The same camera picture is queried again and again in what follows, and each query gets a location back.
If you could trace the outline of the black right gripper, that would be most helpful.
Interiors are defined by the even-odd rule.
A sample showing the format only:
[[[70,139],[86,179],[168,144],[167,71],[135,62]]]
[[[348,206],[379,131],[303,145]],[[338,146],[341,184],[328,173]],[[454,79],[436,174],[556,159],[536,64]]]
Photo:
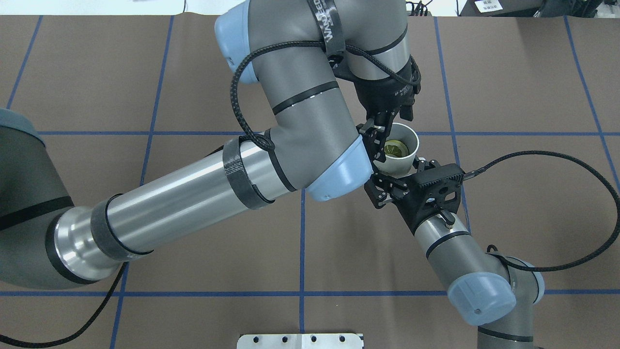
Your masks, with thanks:
[[[403,179],[371,176],[363,188],[375,208],[394,203],[412,234],[439,215],[448,227],[456,223],[465,172],[455,163],[414,158],[411,175]]]

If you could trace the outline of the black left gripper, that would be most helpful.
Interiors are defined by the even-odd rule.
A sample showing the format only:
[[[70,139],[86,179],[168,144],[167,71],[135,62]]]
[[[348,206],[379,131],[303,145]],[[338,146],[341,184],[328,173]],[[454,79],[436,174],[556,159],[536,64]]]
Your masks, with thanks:
[[[334,75],[354,83],[359,102],[366,111],[366,122],[356,125],[370,161],[386,160],[385,143],[397,114],[405,121],[413,120],[413,105],[421,90],[421,73],[416,60],[410,56],[407,64],[397,72],[412,85],[392,77],[365,80],[356,77],[345,60],[334,68]]]

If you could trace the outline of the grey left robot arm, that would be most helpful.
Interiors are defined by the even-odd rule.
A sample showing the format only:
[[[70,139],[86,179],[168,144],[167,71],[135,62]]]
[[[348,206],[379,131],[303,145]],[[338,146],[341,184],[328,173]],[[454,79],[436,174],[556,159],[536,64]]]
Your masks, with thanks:
[[[217,18],[244,135],[208,156],[93,207],[73,203],[44,140],[1,109],[1,280],[34,289],[97,283],[160,245],[307,188],[346,195],[372,174],[337,79],[354,83],[379,126],[412,117],[419,92],[403,0],[245,0]],[[238,85],[259,83],[276,118],[243,123]]]

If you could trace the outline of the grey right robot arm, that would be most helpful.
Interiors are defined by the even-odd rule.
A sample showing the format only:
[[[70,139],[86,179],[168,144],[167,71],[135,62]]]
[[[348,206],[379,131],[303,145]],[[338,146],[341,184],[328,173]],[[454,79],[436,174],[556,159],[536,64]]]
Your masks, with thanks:
[[[393,203],[466,323],[479,349],[533,349],[534,306],[544,296],[540,272],[494,247],[484,251],[459,219],[465,172],[415,158],[414,173],[376,163],[365,191],[376,208]]]

